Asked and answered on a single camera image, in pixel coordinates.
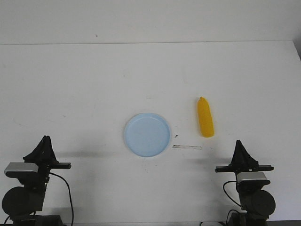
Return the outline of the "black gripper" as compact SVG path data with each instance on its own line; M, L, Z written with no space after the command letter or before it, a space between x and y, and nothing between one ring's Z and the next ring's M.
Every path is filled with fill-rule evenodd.
M258 172L258 171L273 171L274 167L271 165L259 165L247 152L240 140L236 141L234 154L232 156L229 166L216 166L215 173L233 172L235 174L241 172Z
M24 162L42 162L44 144L46 144L46 160L48 163L42 163L38 168L38 183L42 188L47 187L51 170L69 170L71 168L70 162L58 162L56 159L50 136L44 136L34 150L23 157Z

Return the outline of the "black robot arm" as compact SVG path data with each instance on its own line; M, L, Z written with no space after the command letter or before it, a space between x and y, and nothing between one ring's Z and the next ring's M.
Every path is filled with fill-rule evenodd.
M4 170L8 178L20 182L7 191L2 209L14 226L62 226L60 215L37 215L42 211L52 170L69 170L71 163L56 159L50 136L44 136L23 162L10 162Z
M240 140L236 141L234 154L228 166L217 166L216 173L233 172L235 180L227 181L222 188L227 197L241 208L241 211L229 210L225 226L266 226L267 219L276 209L274 197L263 190L270 184L264 174L272 171L272 165L260 165L247 152ZM225 186L235 183L239 202L235 201L226 191Z

